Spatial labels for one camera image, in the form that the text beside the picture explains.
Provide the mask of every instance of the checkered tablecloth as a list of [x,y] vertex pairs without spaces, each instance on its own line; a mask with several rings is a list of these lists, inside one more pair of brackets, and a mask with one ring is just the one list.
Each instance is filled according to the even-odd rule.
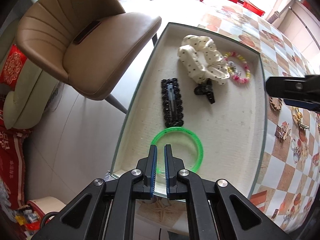
[[[237,4],[212,6],[198,27],[240,41],[260,52],[265,77],[303,77],[314,73],[299,50],[276,28]],[[299,109],[310,129],[299,130],[294,109],[267,106],[267,139],[257,183],[250,200],[286,232],[305,220],[319,187],[319,119]],[[289,124],[290,134],[281,142],[276,130]],[[294,152],[300,152],[295,162]]]

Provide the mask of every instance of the black cable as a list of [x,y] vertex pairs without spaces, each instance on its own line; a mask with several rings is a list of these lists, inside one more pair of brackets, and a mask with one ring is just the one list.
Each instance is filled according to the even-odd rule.
[[53,217],[55,216],[56,214],[58,214],[59,212],[56,212],[56,211],[52,211],[52,212],[49,212],[47,214],[45,214],[43,216],[43,218],[41,219],[41,222],[40,222],[40,229],[43,228],[43,226],[45,225],[45,223],[47,222],[47,220],[50,218],[50,217]]

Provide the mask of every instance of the leather chair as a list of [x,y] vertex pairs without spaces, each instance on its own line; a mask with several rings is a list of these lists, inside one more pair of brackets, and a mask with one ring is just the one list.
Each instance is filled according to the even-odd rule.
[[[76,44],[93,21],[100,24]],[[20,20],[18,48],[54,78],[93,100],[127,110],[110,94],[161,18],[125,13],[118,0],[38,0]]]

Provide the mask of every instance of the floor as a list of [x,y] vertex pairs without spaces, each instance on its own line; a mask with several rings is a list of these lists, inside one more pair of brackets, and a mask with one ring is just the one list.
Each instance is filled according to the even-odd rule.
[[[199,0],[121,0],[126,12],[162,17],[161,35],[168,22],[195,25],[207,6]],[[150,41],[112,91],[128,107],[153,50]],[[26,199],[53,196],[68,203],[95,178],[110,170],[124,114],[106,101],[93,101],[66,85],[55,111],[44,114],[26,140]],[[134,239],[158,239],[159,228],[135,220]],[[167,239],[166,231],[161,239]]]

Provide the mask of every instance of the white scrunchie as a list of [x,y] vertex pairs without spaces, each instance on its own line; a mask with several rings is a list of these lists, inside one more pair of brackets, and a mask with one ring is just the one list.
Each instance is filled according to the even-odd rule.
[[[208,63],[207,67],[199,61],[198,52],[204,54],[204,58]],[[178,56],[188,70],[188,76],[198,84],[210,78],[223,85],[226,83],[226,79],[230,77],[227,63],[210,37],[195,35],[184,37]]]

